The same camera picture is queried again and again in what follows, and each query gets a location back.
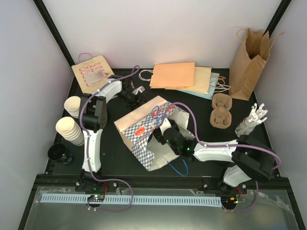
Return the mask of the blue checkered paper bag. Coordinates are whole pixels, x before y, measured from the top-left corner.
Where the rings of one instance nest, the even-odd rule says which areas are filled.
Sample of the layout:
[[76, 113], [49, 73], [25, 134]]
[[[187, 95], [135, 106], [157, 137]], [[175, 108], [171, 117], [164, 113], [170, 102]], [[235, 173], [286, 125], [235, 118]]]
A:
[[189, 113], [160, 96], [114, 122], [125, 145], [148, 171], [160, 169], [179, 157], [168, 144], [160, 144], [153, 136], [153, 131], [159, 128], [166, 118], [175, 121], [185, 138], [195, 138], [187, 129]]

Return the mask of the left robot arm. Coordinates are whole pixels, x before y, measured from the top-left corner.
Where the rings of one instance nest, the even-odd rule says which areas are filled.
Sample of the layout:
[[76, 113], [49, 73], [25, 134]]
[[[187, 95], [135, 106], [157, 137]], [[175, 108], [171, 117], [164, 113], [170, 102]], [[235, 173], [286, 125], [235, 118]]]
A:
[[144, 91], [143, 86], [134, 87], [132, 79], [112, 75], [102, 88], [81, 96], [79, 124], [84, 136], [84, 160], [76, 185], [78, 190], [97, 192], [107, 187], [99, 175], [101, 136], [107, 124], [107, 103], [119, 96], [128, 107], [137, 108], [145, 103]]

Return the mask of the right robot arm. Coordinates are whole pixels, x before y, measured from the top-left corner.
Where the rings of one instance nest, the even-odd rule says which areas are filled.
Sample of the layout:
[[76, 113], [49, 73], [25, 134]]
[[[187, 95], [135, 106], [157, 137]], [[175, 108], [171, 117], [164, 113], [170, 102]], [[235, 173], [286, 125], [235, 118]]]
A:
[[258, 140], [241, 135], [229, 142], [198, 142], [195, 137], [185, 137], [174, 120], [166, 119], [166, 125], [153, 130], [154, 138], [171, 153], [189, 161], [224, 161], [227, 167], [218, 181], [223, 193], [230, 193], [238, 185], [254, 180], [269, 182], [274, 168], [275, 152]]

